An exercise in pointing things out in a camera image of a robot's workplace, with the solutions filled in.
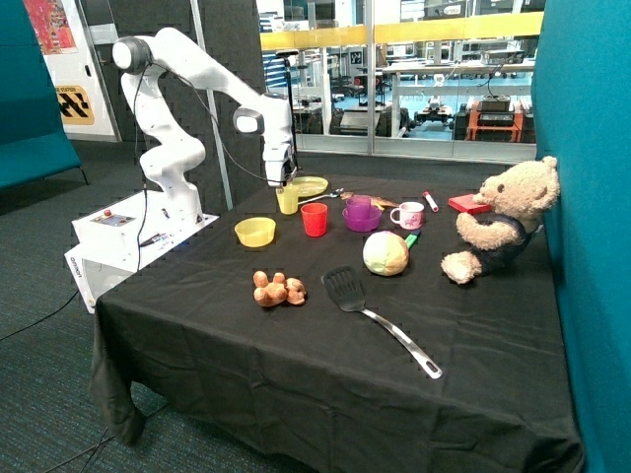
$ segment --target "white mug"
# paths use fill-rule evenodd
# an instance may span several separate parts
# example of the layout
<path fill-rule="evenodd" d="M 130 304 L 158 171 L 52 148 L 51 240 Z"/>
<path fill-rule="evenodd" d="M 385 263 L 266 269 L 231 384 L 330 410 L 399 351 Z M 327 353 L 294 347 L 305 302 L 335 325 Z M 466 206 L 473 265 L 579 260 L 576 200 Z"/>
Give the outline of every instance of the white mug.
<path fill-rule="evenodd" d="M 420 202 L 403 202 L 390 212 L 390 219 L 400 225 L 405 230 L 420 229 L 423 225 L 423 209 L 425 207 Z M 394 218 L 394 213 L 398 212 L 398 220 Z"/>

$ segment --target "red cup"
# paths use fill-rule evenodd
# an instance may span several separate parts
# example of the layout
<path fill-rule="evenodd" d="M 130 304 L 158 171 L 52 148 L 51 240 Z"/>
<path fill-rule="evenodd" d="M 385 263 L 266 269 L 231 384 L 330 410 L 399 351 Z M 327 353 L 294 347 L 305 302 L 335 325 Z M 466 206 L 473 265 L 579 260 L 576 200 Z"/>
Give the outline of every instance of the red cup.
<path fill-rule="evenodd" d="M 305 233 L 309 237 L 321 237 L 326 233 L 328 207 L 325 204 L 319 202 L 305 204 L 300 211 L 303 214 Z"/>

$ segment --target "purple bowl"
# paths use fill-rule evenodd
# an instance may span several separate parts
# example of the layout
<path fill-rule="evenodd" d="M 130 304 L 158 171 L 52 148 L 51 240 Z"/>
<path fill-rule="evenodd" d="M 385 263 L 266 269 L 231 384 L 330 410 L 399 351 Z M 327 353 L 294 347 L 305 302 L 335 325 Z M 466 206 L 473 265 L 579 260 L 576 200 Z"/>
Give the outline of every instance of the purple bowl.
<path fill-rule="evenodd" d="M 379 225 L 379 219 L 382 217 L 382 211 L 379 207 L 372 206 L 371 215 L 366 220 L 349 219 L 348 211 L 346 209 L 342 211 L 342 216 L 344 217 L 348 230 L 352 230 L 353 232 L 370 232 Z"/>

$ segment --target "label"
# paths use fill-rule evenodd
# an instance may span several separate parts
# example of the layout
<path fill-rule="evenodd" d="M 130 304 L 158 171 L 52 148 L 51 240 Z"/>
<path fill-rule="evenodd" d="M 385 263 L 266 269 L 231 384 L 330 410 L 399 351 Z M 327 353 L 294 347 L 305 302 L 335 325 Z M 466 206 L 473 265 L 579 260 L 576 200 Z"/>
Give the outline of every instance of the label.
<path fill-rule="evenodd" d="M 81 86 L 55 87 L 64 125 L 94 125 L 95 116 L 86 90 Z"/>

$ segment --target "black tablecloth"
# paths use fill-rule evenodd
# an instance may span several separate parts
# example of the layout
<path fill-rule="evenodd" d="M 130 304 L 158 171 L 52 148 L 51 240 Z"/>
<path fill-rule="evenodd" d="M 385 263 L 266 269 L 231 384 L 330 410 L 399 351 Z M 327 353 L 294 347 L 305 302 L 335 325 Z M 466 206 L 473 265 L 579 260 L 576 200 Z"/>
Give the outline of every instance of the black tablecloth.
<path fill-rule="evenodd" d="M 579 471 L 544 234 L 512 267 L 458 286 L 440 262 L 465 248 L 447 206 L 465 189 L 326 177 L 399 202 L 433 194 L 441 210 L 426 212 L 408 267 L 390 278 L 364 267 L 370 234 L 346 229 L 341 199 L 324 201 L 328 232 L 310 238 L 300 213 L 277 213 L 272 190 L 255 194 L 99 299 L 91 391 L 119 438 L 142 432 L 129 397 L 138 381 L 182 413 L 319 471 Z M 261 215 L 277 222 L 275 240 L 241 246 L 235 223 Z M 379 230 L 407 235 L 386 213 Z M 443 377 L 429 378 L 365 315 L 338 309 L 319 278 L 344 264 L 358 270 L 367 307 L 408 333 Z M 301 279 L 306 304 L 257 305 L 256 270 Z"/>

